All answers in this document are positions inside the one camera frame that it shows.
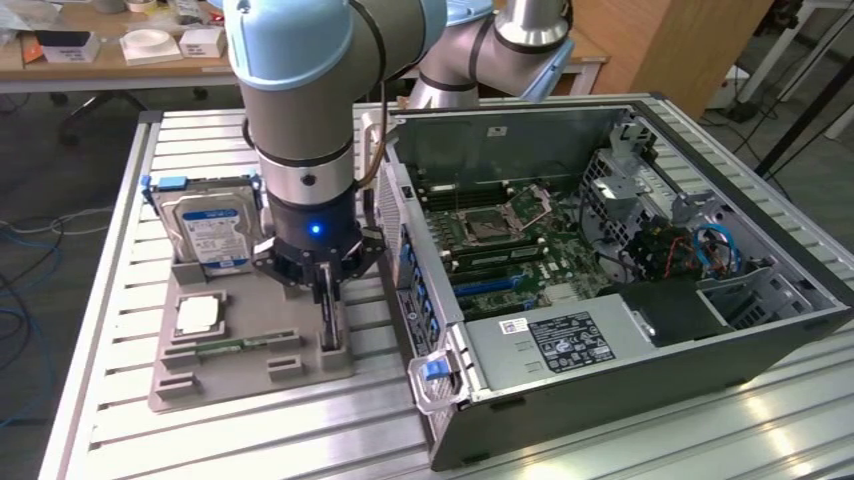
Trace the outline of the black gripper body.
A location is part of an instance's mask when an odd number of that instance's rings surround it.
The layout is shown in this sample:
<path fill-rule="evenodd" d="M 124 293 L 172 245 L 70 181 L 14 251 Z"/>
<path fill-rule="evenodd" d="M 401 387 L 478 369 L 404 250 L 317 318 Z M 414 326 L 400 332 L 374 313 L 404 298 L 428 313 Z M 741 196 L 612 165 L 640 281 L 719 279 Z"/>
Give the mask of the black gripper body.
<path fill-rule="evenodd" d="M 301 273 L 308 251 L 314 263 L 330 261 L 330 250 L 340 257 L 345 273 L 356 272 L 364 264 L 362 254 L 350 250 L 361 241 L 354 216 L 354 187 L 332 200 L 316 205 L 285 202 L 269 195 L 269 209 L 276 240 L 273 241 L 277 273 Z"/>

